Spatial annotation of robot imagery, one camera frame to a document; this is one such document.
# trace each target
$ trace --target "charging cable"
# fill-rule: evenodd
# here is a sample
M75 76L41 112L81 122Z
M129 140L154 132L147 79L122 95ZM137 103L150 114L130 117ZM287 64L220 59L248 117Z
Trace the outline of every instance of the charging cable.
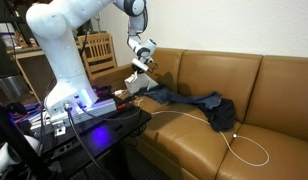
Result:
M138 101L138 106L140 105L141 102L145 102L145 103L146 103L146 101L143 101L143 98L142 98L142 99L140 99L140 100ZM210 123L207 122L207 121L204 120L204 119L201 119L201 118L199 118L199 117L196 117L196 116L193 116L193 115L190 115L190 114L187 114L187 113L179 112L179 111L158 111L158 112L154 112L154 113L151 113L151 114L152 114L152 115L156 115L156 114L161 114L161 113L176 113L176 114L182 114L182 115L189 116L189 117L191 117L191 118L194 118L194 119L199 120L199 121L201 121L201 122L203 122L203 123L205 123L205 124L210 125ZM247 137L244 137L244 136L239 136L239 135L237 135L237 134L233 134L233 138L234 138L234 139L236 139L236 138L242 138L242 139L248 140L248 141L250 141L250 142L256 144L258 147L260 147L260 148L265 152L265 154L266 154L266 160L265 160L265 162L260 163L260 164L250 163L250 162L244 160L243 158L241 158L239 155L237 155L237 154L233 151L233 149L230 147L230 145L229 145L229 143L228 143L228 141L227 141L227 139L226 139L224 133L223 133L222 131L219 131L219 132L221 133L221 135L222 135L222 137L223 137L223 139L224 139L224 141L225 141L225 143L226 143L228 149L229 149L229 150L232 152L232 154L233 154L235 157L237 157L239 160L243 161L244 163L246 163L246 164L248 164L248 165L250 165L250 166L255 166L255 167L264 166L264 165L266 165L266 164L269 162L270 156L269 156L268 152L266 151L266 149L265 149L264 147L262 147L260 144L258 144L257 142L255 142L254 140L252 140L252 139L250 139L250 138L247 138Z

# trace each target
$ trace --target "couch cushion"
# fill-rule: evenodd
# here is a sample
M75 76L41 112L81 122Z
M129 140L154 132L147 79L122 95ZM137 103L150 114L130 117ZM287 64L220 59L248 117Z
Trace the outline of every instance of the couch cushion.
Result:
M195 176L193 176L193 174L182 168L180 164L172 161L169 157L167 157L153 146L149 145L143 139L138 138L136 148L146 159L148 159L156 167L159 167L163 173L168 175L170 179L197 179Z
M308 58L265 56L245 123L308 141Z
M179 113L156 114L140 138L194 177L214 179L227 151L221 134L212 130L203 112L194 105L171 103L161 110L188 113L204 119L204 122ZM231 131L225 133L229 141L239 126L237 122Z
M269 161L264 166L254 167L242 162L228 151L217 179L308 179L308 142L245 124L242 124L238 135L260 144L268 152ZM231 148L250 163L266 162L265 152L250 141L236 138Z
M165 102L164 104L160 104L157 101L153 100L150 97L147 96L136 96L136 99L134 100L134 103L136 106L139 106L144 111L147 111L149 113L159 111L164 106L168 105L170 102Z
M174 92L178 92L178 74L184 49L157 48L152 55L158 68L154 73L147 73L154 81Z
M237 120L243 122L261 55L186 51L179 74L179 92L199 96L220 91L233 100Z

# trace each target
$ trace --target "blue light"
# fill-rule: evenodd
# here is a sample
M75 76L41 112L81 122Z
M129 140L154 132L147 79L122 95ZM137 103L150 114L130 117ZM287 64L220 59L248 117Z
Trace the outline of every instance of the blue light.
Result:
M93 144L97 148L105 148L108 146L108 143L110 142L110 132L104 126L100 126L95 130L93 130L91 136L92 136L91 140L93 141Z

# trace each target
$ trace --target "chair backrest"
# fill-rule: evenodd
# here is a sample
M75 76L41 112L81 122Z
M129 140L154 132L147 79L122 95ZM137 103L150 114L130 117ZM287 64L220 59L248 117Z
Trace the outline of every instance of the chair backrest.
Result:
M78 42L82 49L85 36L79 36ZM117 67L112 36L109 33L88 35L82 59L90 81L101 76L105 71Z

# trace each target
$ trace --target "black cable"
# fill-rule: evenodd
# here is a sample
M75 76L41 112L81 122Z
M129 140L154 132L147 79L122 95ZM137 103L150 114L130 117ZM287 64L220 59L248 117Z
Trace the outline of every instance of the black cable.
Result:
M87 29L89 28L90 26L90 20L87 21ZM84 42L83 42L83 46L82 46L82 49L80 50L80 57L82 58L82 54L83 52L85 51L85 46L86 46L86 42L87 42L87 35L88 35L88 30L86 29L86 32L85 32L85 39L84 39Z
M45 97L47 97L47 95L49 94L48 90L50 89L50 86L52 85L52 83L55 81L56 79L53 78L47 85L44 94L43 94L43 102L41 103L41 113L40 113L40 118L41 118L41 127L40 127L40 139L38 142L38 147L36 149L36 153L39 156L42 156L43 154L43 150L44 150L44 143L45 143L45 125L44 125L44 117L43 117L43 111L45 109ZM32 171L29 169L28 175L27 175L27 180L31 179L32 177Z
M73 120L73 117L72 117L72 113L71 113L71 110L72 108L65 108L65 111L67 112L67 115L68 115L68 120L71 124L71 127L73 129L73 132L76 136L76 139L78 140L78 142L80 143L80 145L82 146L82 148L84 149L85 153L87 154L87 156L91 159L91 161L93 162L93 164L96 166L97 170L101 173L100 175L102 176L103 179L112 179L111 176L106 172L104 171L101 167L101 165L96 161L96 159L94 158L94 156L89 152L89 150L87 149L87 147L85 146L85 144L83 143L80 135L78 134L78 132L76 131L76 128L75 128L75 124L74 124L74 120Z
M158 64L157 63L152 63L152 64L154 64L154 67L152 68L152 71L158 69Z
M85 174L85 177L86 177L86 179L87 180L90 180L90 176L88 175L88 173L87 173L87 171L86 171L86 169L84 168L84 174Z
M13 55L12 55L12 57L13 57L13 60L15 62L15 66L16 66L16 69L17 69L17 76L19 77L21 75L21 72L20 72L20 69L18 68L18 66L16 64L16 50L15 50L15 44L14 44L15 41L14 41L12 35L11 35L11 31L10 31L10 28L8 27L8 24L5 23L5 25L6 25L6 28L7 28L7 32L9 34L9 36L10 36L10 39L12 41L12 46L13 46ZM19 102L22 101L22 98L23 98L23 93L21 92L21 96L19 98Z
M144 29L143 29L142 33L147 29L147 23L148 23L148 14L147 14L147 7L146 6L144 7L144 21L145 21L145 24L144 24Z
M84 109L84 107L82 107L80 104L78 104L78 106L81 108L81 110L82 110L85 114L91 116L92 118L99 119L99 120L104 120L104 121L121 121L121 120L125 120L125 119L130 119L130 118L132 118L132 117L138 115L138 114L141 112L141 110L142 110L141 108L138 108L137 112L136 112L135 114L133 114L133 115L130 115L130 116L125 117L125 118L117 118L117 119L114 119L114 118L102 118L102 117L99 117L99 116L94 116L93 114L87 112L87 111Z

